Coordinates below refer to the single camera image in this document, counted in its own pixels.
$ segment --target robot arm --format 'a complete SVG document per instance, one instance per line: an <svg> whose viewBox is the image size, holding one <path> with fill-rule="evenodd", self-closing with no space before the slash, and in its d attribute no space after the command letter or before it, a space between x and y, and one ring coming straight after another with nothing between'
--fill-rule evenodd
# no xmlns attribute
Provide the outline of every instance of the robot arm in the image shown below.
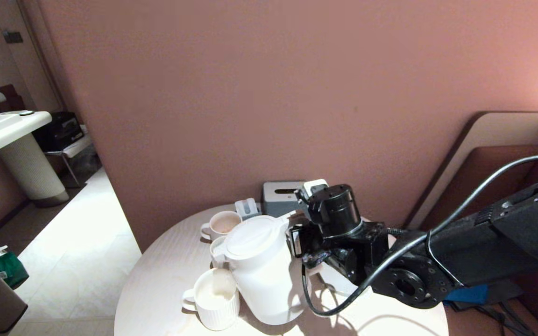
<svg viewBox="0 0 538 336"><path fill-rule="evenodd" d="M307 221L290 230L292 254L306 268L326 262L360 285L389 255L425 235L361 220L348 185L310 190L297 193ZM388 234L397 236L391 249ZM376 275L374 292L432 308L454 289L537 270L538 183L422 240Z"/></svg>

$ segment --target green bag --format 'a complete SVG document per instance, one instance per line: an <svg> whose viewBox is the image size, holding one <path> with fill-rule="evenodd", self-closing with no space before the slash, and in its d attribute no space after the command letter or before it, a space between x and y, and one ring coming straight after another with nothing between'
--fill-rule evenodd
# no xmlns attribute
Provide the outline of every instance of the green bag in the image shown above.
<svg viewBox="0 0 538 336"><path fill-rule="evenodd" d="M13 252L0 252L0 278L2 278L11 289L17 289L26 279L28 272L22 262Z"/></svg>

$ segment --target black box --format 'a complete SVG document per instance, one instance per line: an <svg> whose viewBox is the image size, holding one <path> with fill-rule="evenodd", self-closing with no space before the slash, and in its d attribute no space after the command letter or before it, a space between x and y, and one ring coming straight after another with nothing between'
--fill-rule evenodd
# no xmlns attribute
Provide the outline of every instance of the black box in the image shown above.
<svg viewBox="0 0 538 336"><path fill-rule="evenodd" d="M51 123L32 132L44 152L62 151L84 137L76 115L72 112L51 113Z"/></svg>

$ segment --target white mug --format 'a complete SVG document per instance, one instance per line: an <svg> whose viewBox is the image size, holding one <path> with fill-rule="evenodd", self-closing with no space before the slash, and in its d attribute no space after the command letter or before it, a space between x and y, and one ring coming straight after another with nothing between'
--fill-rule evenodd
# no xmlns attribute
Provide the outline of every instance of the white mug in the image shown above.
<svg viewBox="0 0 538 336"><path fill-rule="evenodd" d="M228 268L226 262L226 236L219 237L211 243L209 252L211 253L211 262L215 268Z"/></svg>
<svg viewBox="0 0 538 336"><path fill-rule="evenodd" d="M200 227L200 236L207 240L215 240L227 236L238 224L242 223L242 217L235 211L222 211L216 213L208 223Z"/></svg>
<svg viewBox="0 0 538 336"><path fill-rule="evenodd" d="M238 318L240 294L229 270L212 268L182 295L182 307L196 311L207 329L223 330Z"/></svg>

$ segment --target kettle lid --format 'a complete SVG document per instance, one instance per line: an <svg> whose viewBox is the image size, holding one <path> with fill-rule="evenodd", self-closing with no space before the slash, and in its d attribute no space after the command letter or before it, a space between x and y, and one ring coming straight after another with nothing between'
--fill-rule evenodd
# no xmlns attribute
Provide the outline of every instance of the kettle lid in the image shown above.
<svg viewBox="0 0 538 336"><path fill-rule="evenodd" d="M226 238L227 255L248 259L266 251L279 237L282 221L271 216L256 216L235 226Z"/></svg>

